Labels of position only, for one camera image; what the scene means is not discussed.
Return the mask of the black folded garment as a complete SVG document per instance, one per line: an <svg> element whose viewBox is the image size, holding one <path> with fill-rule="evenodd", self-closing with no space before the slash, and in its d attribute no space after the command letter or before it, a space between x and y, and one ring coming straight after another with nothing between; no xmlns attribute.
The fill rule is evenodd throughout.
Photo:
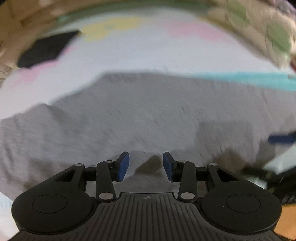
<svg viewBox="0 0 296 241"><path fill-rule="evenodd" d="M28 69L46 61L57 59L66 45L80 34L80 31L71 31L36 40L32 47L20 56L17 62L18 68Z"/></svg>

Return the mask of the wooden headboard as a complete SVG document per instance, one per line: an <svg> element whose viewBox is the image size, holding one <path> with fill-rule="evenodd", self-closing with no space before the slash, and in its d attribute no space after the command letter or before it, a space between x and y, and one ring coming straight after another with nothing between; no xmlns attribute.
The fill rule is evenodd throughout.
<svg viewBox="0 0 296 241"><path fill-rule="evenodd" d="M58 17L107 3L110 1L5 1L1 4L1 65L16 65L22 52Z"/></svg>

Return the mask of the floral bed sheet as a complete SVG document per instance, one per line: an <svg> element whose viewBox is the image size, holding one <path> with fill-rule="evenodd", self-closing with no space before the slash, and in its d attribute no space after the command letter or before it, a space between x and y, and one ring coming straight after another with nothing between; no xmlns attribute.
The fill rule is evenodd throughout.
<svg viewBox="0 0 296 241"><path fill-rule="evenodd" d="M148 73L231 82L295 92L295 73L274 67L257 50L203 18L199 5L94 9L51 31L80 30L57 60L17 69L1 87L1 121L83 90L116 73ZM295 146L261 166L281 173L295 166ZM18 231L13 199L1 192L1 240Z"/></svg>

